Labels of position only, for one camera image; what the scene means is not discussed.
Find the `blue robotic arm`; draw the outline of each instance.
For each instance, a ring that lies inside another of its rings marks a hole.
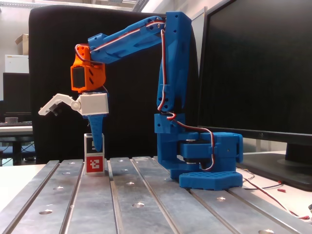
[[[179,179],[183,188],[222,190],[241,186],[242,176],[235,172],[235,164],[242,161],[242,136],[213,134],[208,129],[185,125],[183,108],[191,34],[191,20],[184,13],[167,12],[166,18],[148,17],[110,36],[98,34],[89,38],[88,45],[75,47],[76,59],[71,67],[72,90],[82,95],[75,101],[58,94],[39,113],[45,115],[62,101],[70,105],[88,117],[94,145],[99,151],[102,121],[108,114],[107,94],[83,92],[104,84],[105,64],[162,43],[156,100],[160,114],[155,114],[158,162],[170,171],[172,179]]]

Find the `table surface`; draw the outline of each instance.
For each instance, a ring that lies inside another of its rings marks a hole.
[[[32,135],[33,126],[0,127],[0,137]]]
[[[284,154],[285,151],[278,151],[274,153]],[[10,166],[0,167],[0,211],[22,190],[22,188],[44,167],[44,165],[27,165],[27,166]],[[250,178],[251,175],[247,172],[238,170],[244,177]],[[267,187],[275,185],[276,181],[263,178],[256,175],[252,182],[260,187]],[[252,188],[247,182],[244,183],[243,188]],[[274,197],[279,199],[287,208],[298,215],[309,215],[308,206],[312,203],[312,192],[302,191],[287,185],[282,186],[286,193],[277,191],[277,188],[268,189],[267,191]],[[254,190],[253,194],[268,201],[276,207],[283,209],[274,200],[269,198],[261,191]]]

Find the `chair backrest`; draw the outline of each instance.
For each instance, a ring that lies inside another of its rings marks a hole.
[[[78,94],[71,90],[70,66],[74,46],[87,43],[98,33],[111,35],[154,13],[48,6],[35,8],[29,17],[29,72],[37,163],[83,158],[83,134],[90,132],[87,120],[66,105],[56,117],[39,116],[40,107],[53,95]],[[109,91],[109,115],[104,118],[105,157],[154,156],[154,114],[161,61],[161,45],[142,50],[106,65],[105,87]],[[194,36],[191,40],[186,118],[196,124],[198,74]]]

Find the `aluminum slotted table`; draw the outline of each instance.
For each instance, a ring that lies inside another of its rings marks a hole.
[[[150,157],[50,161],[2,210],[4,234],[311,234],[312,226],[242,188],[185,190]]]

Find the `black monitor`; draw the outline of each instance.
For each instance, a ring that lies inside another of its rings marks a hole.
[[[224,0],[205,18],[199,126],[287,143],[239,167],[312,191],[312,2]]]
[[[29,120],[30,79],[26,73],[3,73],[3,105],[5,117]]]

